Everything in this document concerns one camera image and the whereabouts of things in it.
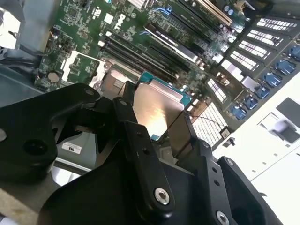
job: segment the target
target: motherboard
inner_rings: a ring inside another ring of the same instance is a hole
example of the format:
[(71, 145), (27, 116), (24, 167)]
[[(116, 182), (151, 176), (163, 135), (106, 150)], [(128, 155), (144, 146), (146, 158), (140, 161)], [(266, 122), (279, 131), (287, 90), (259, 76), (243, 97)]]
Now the motherboard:
[(122, 85), (147, 71), (188, 93), (245, 25), (236, 1), (61, 0), (36, 85), (52, 91), (107, 74)]

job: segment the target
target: white label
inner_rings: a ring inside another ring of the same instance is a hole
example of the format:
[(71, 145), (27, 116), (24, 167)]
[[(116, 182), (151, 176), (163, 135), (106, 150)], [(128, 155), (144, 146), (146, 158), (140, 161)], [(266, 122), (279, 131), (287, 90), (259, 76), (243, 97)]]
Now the white label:
[(125, 18), (126, 18), (126, 16), (125, 16), (124, 14), (121, 14), (121, 15), (120, 15), (117, 24), (114, 26), (114, 29), (115, 29), (115, 30), (120, 30), (121, 25), (122, 25), (122, 23), (123, 23), (123, 20), (124, 20)]
[(230, 135), (230, 132), (228, 130), (224, 130), (222, 132), (222, 136), (223, 136), (224, 139), (226, 139), (226, 137), (228, 137), (229, 135)]
[(113, 15), (110, 15), (109, 13), (106, 13), (105, 18), (104, 18), (104, 22), (111, 24), (113, 21)]
[(72, 144), (70, 142), (63, 143), (62, 148), (64, 150), (68, 150), (68, 151), (71, 151), (71, 152), (76, 153), (76, 154), (80, 154), (81, 149), (82, 149), (82, 147), (80, 147), (78, 145), (75, 145), (75, 144)]

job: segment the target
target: capacitor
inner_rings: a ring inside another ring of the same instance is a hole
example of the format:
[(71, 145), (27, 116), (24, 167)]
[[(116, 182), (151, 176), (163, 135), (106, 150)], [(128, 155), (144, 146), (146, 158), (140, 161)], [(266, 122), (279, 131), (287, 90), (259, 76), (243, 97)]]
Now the capacitor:
[(224, 11), (225, 11), (225, 12), (228, 12), (229, 10), (230, 10), (230, 7), (229, 7), (229, 6), (225, 6), (225, 7), (224, 7)]
[(232, 15), (233, 14), (233, 9), (230, 9), (229, 11), (228, 11), (228, 15)]

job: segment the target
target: metal grille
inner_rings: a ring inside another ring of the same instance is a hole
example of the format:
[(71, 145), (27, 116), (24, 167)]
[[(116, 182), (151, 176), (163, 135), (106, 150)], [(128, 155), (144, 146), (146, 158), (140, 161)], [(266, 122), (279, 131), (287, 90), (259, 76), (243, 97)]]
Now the metal grille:
[(221, 90), (221, 88), (216, 84), (216, 82), (213, 79), (210, 79), (207, 82), (208, 86), (213, 90), (217, 98), (220, 100), (220, 102), (225, 102), (227, 96), (226, 94)]
[(283, 38), (259, 32), (257, 30), (251, 30), (247, 36), (271, 46), (278, 46), (283, 41)]
[(292, 28), (296, 27), (297, 24), (293, 22), (284, 22), (280, 20), (270, 20), (262, 18), (259, 22), (257, 22), (257, 26), (267, 27), (273, 30), (290, 31)]
[(238, 61), (240, 64), (242, 64), (244, 67), (251, 71), (255, 71), (255, 69), (259, 66), (256, 62), (238, 53), (237, 51), (233, 51), (230, 57)]
[(214, 103), (211, 103), (193, 123), (197, 136), (214, 146), (222, 136), (220, 131), (227, 126)]
[(251, 54), (259, 56), (260, 58), (263, 58), (263, 59), (266, 59), (268, 57), (268, 55), (271, 54), (271, 52), (268, 52), (267, 50), (265, 50), (257, 45), (251, 44), (247, 41), (242, 41), (239, 44), (239, 47), (250, 52)]

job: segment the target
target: metal screw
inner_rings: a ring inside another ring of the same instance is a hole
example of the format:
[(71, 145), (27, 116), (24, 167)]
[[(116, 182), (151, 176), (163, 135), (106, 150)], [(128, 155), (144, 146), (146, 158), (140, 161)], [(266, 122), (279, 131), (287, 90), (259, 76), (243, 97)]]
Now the metal screw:
[(0, 128), (0, 142), (4, 141), (7, 137), (5, 131)]
[(85, 93), (87, 93), (88, 95), (94, 95), (94, 92), (90, 89), (86, 89)]
[(234, 165), (233, 161), (231, 161), (230, 158), (227, 158), (226, 160), (227, 160), (227, 162), (229, 163), (229, 165)]
[(170, 201), (169, 194), (160, 187), (155, 189), (154, 196), (156, 200), (163, 205), (167, 205)]
[(120, 102), (121, 102), (122, 105), (127, 105), (127, 103), (124, 102), (123, 100), (120, 100)]
[(202, 143), (203, 143), (203, 145), (204, 145), (206, 148), (209, 148), (209, 147), (210, 147), (210, 145), (209, 145), (207, 142), (202, 141)]
[(217, 211), (217, 219), (222, 225), (229, 225), (229, 219), (221, 211)]

